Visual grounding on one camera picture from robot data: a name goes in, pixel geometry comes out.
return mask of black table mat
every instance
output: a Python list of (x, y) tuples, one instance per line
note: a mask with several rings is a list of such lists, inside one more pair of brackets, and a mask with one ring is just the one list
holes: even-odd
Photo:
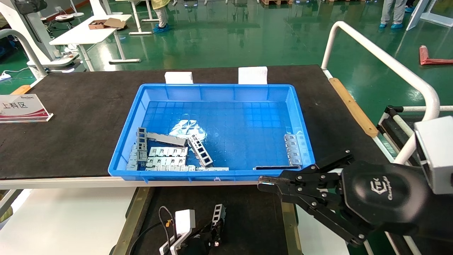
[[(296, 88), (316, 159), (341, 148), (387, 162), (317, 65), (268, 67), (268, 83)], [(167, 70), (49, 74), (36, 93), (48, 123), (0, 125), (0, 179), (108, 176), (107, 168), (138, 87), (165, 83)], [(195, 83), (237, 83), (237, 68), (186, 69)]]
[[(197, 229), (212, 220), (214, 206), (226, 207), (224, 240), (209, 255), (288, 254), (280, 199), (253, 186), (186, 186), (156, 188), (142, 231), (159, 222), (158, 211), (166, 206), (172, 213), (194, 209)], [(169, 219), (162, 213), (163, 219)], [(166, 242), (161, 226), (138, 242), (134, 255), (157, 255)]]

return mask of cardboard box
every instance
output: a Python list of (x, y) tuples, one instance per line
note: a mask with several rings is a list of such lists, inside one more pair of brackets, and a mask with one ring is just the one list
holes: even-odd
[(90, 29), (103, 29), (105, 28), (105, 22), (107, 20), (93, 20), (90, 24), (88, 24), (88, 27)]
[(109, 26), (109, 27), (124, 28), (124, 26), (126, 25), (126, 21), (124, 21), (124, 20), (121, 21), (119, 19), (109, 18), (105, 22), (105, 25)]
[(126, 21), (119, 19), (109, 18), (108, 20), (93, 20), (88, 27), (90, 29), (104, 29), (104, 28), (124, 28)]

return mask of epoxy floor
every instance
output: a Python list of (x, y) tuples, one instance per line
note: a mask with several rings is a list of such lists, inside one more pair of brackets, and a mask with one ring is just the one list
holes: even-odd
[[(452, 59), (453, 33), (450, 28), (420, 21), (409, 32), (403, 29), (378, 30), (383, 0), (295, 1), (292, 5), (269, 5), (254, 0), (184, 2), (169, 6), (169, 23), (173, 30), (159, 35), (129, 36), (136, 31), (133, 19), (121, 32), (121, 43), (128, 58), (141, 63), (110, 65), (119, 58), (113, 36), (88, 51), (95, 70), (184, 69), (232, 66), (320, 65), (330, 28), (339, 20), (347, 22), (372, 42), (384, 49), (412, 72), (431, 84), (442, 105), (453, 104), (453, 66), (420, 66), (419, 47), (426, 45), (431, 58)], [(129, 2), (110, 0), (112, 11), (131, 14)], [(89, 5), (79, 8), (92, 15)], [(146, 6), (138, 6), (140, 18), (147, 18)], [(438, 0), (433, 13), (453, 17), (453, 1)], [(407, 24), (410, 15), (406, 14)], [(143, 31), (153, 28), (142, 24)], [(55, 35), (64, 31), (55, 31)], [(0, 69), (19, 70), (26, 67), (24, 53), (17, 51), (3, 59)], [(424, 105), (422, 95), (399, 78), (392, 70), (366, 51), (351, 37), (339, 32), (328, 69), (345, 85), (351, 95), (376, 123), (384, 108), (392, 105)], [(32, 76), (29, 70), (13, 74), (15, 78)], [(0, 94), (31, 84), (33, 78), (13, 79), (0, 83)], [(392, 254), (382, 233), (370, 238), (375, 254)], [(350, 249), (352, 254), (366, 254), (363, 247)]]

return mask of perforated metal bracket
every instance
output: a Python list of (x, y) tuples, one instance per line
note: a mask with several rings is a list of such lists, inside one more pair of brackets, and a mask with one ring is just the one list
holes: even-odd
[(196, 171), (228, 171), (229, 167), (197, 167)]
[(137, 162), (144, 167), (148, 154), (148, 145), (146, 142), (146, 128), (137, 128)]
[(185, 166), (186, 157), (148, 157), (147, 167), (155, 166)]
[(302, 157), (300, 156), (297, 137), (292, 134), (285, 134), (284, 141), (286, 145), (286, 153), (288, 154), (289, 164), (292, 166), (301, 166)]
[(151, 147), (150, 157), (186, 157), (187, 147)]
[(194, 165), (188, 166), (154, 166), (145, 168), (146, 171), (177, 171), (177, 172), (193, 172)]
[(197, 136), (191, 135), (189, 136), (188, 140), (193, 153), (195, 153), (195, 157), (198, 159), (198, 161), (200, 161), (200, 165), (202, 167), (210, 166), (214, 161), (212, 161), (211, 156), (209, 156), (208, 152), (206, 151), (201, 141), (197, 138)]
[(187, 139), (174, 137), (174, 136), (167, 136), (162, 134), (156, 134), (152, 132), (148, 132), (146, 134), (147, 138), (151, 141), (166, 143), (170, 145), (175, 145), (179, 147), (186, 147)]
[(129, 160), (127, 161), (126, 170), (128, 171), (137, 171), (138, 162), (137, 162), (137, 144), (132, 145), (132, 150), (129, 154)]
[(225, 222), (225, 214), (227, 212), (227, 208), (223, 206), (223, 204), (218, 204), (214, 208), (214, 214), (212, 215), (212, 226), (213, 228), (217, 222), (222, 219)]

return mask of blue plastic bin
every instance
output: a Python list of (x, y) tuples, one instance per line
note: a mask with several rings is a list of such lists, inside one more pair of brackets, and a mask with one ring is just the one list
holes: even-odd
[[(184, 137), (196, 132), (215, 167), (229, 171), (127, 171), (126, 164), (138, 127), (148, 132)], [(127, 181), (255, 181), (281, 170), (256, 166), (287, 166), (284, 135), (296, 134), (304, 166), (314, 163), (296, 91), (291, 85), (143, 84), (134, 99), (109, 173)], [(192, 151), (187, 165), (200, 166)]]

